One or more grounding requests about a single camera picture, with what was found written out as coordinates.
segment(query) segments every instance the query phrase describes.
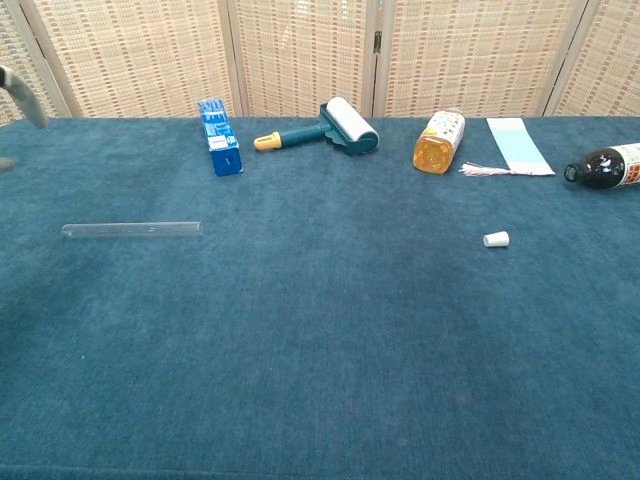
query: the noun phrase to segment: blue cardboard package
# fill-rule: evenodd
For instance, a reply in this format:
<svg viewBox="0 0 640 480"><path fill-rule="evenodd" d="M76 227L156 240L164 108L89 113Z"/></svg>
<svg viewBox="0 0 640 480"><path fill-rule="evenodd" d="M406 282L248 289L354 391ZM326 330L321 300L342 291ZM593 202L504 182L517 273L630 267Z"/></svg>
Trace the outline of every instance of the blue cardboard package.
<svg viewBox="0 0 640 480"><path fill-rule="evenodd" d="M213 161L213 170L219 177L242 173L240 146L220 98L200 100L200 119Z"/></svg>

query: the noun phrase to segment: bottle label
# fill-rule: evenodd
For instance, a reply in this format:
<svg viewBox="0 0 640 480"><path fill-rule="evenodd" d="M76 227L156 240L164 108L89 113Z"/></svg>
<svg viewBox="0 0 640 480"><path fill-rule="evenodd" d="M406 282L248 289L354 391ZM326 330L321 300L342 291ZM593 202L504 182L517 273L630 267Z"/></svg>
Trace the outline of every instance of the bottle label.
<svg viewBox="0 0 640 480"><path fill-rule="evenodd" d="M640 143L617 145L611 148L624 159L624 177L617 186L640 183Z"/></svg>
<svg viewBox="0 0 640 480"><path fill-rule="evenodd" d="M431 117L422 133L447 140L455 153L462 140L464 124L464 117L459 113L439 111Z"/></svg>

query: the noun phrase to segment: bamboo screen panel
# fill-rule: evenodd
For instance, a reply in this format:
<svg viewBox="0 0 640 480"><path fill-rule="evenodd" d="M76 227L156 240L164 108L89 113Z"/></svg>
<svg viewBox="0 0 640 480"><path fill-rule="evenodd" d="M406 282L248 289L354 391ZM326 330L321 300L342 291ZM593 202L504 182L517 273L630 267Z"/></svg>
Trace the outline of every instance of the bamboo screen panel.
<svg viewBox="0 0 640 480"><path fill-rule="evenodd" d="M558 115L640 115L640 1L603 0Z"/></svg>
<svg viewBox="0 0 640 480"><path fill-rule="evenodd" d="M196 116L210 97L233 114L215 1L34 3L84 116Z"/></svg>
<svg viewBox="0 0 640 480"><path fill-rule="evenodd" d="M535 115L577 3L397 0L384 114Z"/></svg>
<svg viewBox="0 0 640 480"><path fill-rule="evenodd" d="M364 41L365 0L234 3L249 115L315 116L337 95L360 111L373 50Z"/></svg>
<svg viewBox="0 0 640 480"><path fill-rule="evenodd" d="M4 2L0 2L0 64L15 70L38 97L47 115L56 116L56 108L45 90L31 55L16 30ZM24 118L24 115L15 106L9 94L0 90L0 125L21 118Z"/></svg>

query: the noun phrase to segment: light blue paper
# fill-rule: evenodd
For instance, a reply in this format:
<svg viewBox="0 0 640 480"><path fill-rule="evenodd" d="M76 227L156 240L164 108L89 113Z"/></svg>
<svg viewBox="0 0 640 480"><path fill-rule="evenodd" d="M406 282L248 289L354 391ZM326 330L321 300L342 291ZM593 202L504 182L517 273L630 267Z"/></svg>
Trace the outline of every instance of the light blue paper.
<svg viewBox="0 0 640 480"><path fill-rule="evenodd" d="M555 175L521 118L488 118L487 123L512 173Z"/></svg>

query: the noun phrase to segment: orange bottle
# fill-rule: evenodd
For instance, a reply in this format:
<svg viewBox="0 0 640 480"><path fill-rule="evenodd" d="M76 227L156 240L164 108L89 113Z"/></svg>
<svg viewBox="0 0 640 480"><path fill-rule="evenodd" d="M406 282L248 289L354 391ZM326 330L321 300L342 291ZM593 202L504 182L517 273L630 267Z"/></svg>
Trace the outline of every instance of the orange bottle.
<svg viewBox="0 0 640 480"><path fill-rule="evenodd" d="M427 173L446 173L462 140L464 126L459 110L436 112L416 142L413 166Z"/></svg>

